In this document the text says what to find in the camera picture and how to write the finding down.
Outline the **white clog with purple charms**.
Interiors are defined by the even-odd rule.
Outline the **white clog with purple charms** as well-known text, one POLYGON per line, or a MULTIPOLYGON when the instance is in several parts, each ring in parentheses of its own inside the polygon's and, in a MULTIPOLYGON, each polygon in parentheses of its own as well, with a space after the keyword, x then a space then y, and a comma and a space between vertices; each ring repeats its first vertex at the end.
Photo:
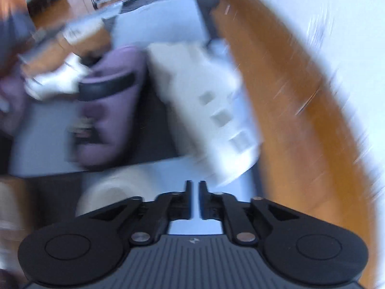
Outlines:
POLYGON ((90 172, 83 176, 76 215, 84 215, 134 196, 142 197, 146 202, 153 201, 162 193, 183 191, 184 187, 185 180, 180 175, 148 164, 90 172))

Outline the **brown fur-lined slipper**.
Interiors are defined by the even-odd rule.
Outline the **brown fur-lined slipper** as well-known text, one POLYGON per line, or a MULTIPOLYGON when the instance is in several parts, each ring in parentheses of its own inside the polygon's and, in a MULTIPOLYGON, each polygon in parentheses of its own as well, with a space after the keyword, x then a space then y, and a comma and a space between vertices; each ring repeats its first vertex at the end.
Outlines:
POLYGON ((60 31, 53 39, 27 57, 21 64, 21 71, 24 76, 32 78, 58 69, 71 54, 83 57, 100 53, 110 47, 110 32, 104 20, 90 19, 60 31))

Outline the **white knit sneaker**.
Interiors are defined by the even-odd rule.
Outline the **white knit sneaker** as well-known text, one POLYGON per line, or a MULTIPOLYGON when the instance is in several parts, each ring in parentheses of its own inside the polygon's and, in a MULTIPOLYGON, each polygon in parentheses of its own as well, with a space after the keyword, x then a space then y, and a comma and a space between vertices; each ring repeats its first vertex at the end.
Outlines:
POLYGON ((79 81, 90 69, 75 61, 66 61, 53 72, 40 74, 25 80, 26 93, 33 99, 43 101, 58 95, 76 95, 79 81))

